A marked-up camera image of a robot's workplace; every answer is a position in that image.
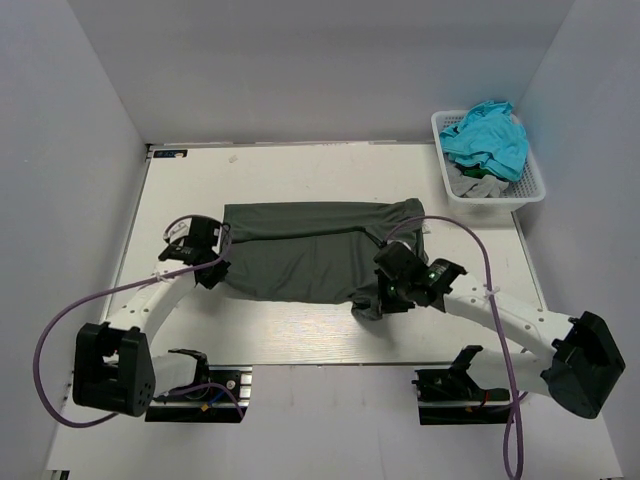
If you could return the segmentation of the dark grey t-shirt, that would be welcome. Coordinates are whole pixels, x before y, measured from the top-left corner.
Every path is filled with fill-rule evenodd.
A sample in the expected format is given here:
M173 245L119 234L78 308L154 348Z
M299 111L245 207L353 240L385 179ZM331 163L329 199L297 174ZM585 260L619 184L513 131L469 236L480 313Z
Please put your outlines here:
M417 198L396 203L228 204L226 284L253 300L342 304L359 321L383 316L375 255L387 237L423 256Z

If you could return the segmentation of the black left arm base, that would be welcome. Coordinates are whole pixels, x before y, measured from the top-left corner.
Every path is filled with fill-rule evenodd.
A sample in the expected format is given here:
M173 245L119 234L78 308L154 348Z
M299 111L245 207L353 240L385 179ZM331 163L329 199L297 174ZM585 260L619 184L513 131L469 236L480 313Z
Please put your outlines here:
M163 394L151 403L147 423L239 424L247 413L252 388L249 366L210 367L204 383L216 383L184 395Z

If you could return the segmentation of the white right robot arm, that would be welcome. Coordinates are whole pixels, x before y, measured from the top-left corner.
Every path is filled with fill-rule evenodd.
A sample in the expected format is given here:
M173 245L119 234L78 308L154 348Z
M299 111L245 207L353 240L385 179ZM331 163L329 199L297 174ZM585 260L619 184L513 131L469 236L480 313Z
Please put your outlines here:
M380 253L374 261L384 312L433 307L502 331L523 349L505 358L502 352L468 345L448 367L418 370L413 383L427 408L443 412L488 407L496 416L512 398L513 378L519 390L547 396L578 417L594 419L625 369L606 322L596 314L576 317L534 308L489 291L462 266L445 259L427 264L402 251Z

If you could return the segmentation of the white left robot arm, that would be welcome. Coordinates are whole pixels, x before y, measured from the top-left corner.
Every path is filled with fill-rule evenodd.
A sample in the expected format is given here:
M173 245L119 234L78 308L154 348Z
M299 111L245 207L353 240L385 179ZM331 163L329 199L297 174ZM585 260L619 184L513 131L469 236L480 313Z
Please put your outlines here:
M174 348L161 355L151 344L178 303L197 286L224 280L230 263L213 250L170 246L147 282L116 313L100 324L85 324L76 336L72 398L75 404L132 417L152 400L180 389L199 399L211 387L206 356Z

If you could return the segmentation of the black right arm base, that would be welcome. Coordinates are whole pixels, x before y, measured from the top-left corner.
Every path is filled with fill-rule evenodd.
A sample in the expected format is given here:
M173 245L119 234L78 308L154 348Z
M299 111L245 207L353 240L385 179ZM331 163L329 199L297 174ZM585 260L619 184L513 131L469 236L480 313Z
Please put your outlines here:
M422 426L505 424L512 402L505 388L480 387L469 375L482 348L465 347L446 367L422 368L412 380Z

